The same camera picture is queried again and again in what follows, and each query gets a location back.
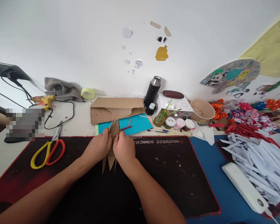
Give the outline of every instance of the forearm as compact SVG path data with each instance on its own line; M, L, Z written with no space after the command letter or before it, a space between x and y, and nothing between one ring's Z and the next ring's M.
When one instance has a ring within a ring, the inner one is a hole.
M66 169L31 191L0 214L0 223L45 223L75 181L95 165L83 164L78 158Z
M138 193L147 223L186 223L177 205L138 160L125 172Z

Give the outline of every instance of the white power strip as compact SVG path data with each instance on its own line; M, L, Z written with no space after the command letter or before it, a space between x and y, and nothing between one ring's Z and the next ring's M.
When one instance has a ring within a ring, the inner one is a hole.
M250 208L259 214L265 212L270 216L276 223L278 223L272 216L272 213L268 210L267 201L261 196L261 194L256 190L253 184L248 180L248 178L242 173L242 171L234 163L227 163L222 166L222 170L228 176L230 181L248 203Z

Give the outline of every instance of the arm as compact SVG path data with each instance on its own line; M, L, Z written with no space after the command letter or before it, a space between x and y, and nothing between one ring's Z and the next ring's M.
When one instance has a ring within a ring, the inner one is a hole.
M170 196L136 159L134 141L123 131L115 136L113 151L138 193L147 223L187 223Z
M111 144L112 136L105 129L80 158L1 213L0 223L45 223L71 186L108 154Z

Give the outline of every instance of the gray cloth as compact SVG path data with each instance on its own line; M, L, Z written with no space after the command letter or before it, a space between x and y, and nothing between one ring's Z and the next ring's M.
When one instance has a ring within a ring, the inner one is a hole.
M84 100L72 84L60 79L45 77L44 88L47 90L45 92L47 95L54 95L56 99L60 101L72 100L75 102L83 102Z

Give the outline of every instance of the blue cardboard sheet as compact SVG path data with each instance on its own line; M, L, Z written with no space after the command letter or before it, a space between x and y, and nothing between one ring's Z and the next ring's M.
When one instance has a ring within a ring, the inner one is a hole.
M152 125L151 125L149 119L146 117L140 117L139 115L135 115L135 116L128 117L128 118L122 118L119 120L120 128L123 129L128 126L130 119L132 119L130 125L133 125L133 127L124 130L126 135L136 134L138 132L152 128ZM109 128L110 124L111 124L111 122L105 122L105 123L98 124L99 134L101 134L105 128Z

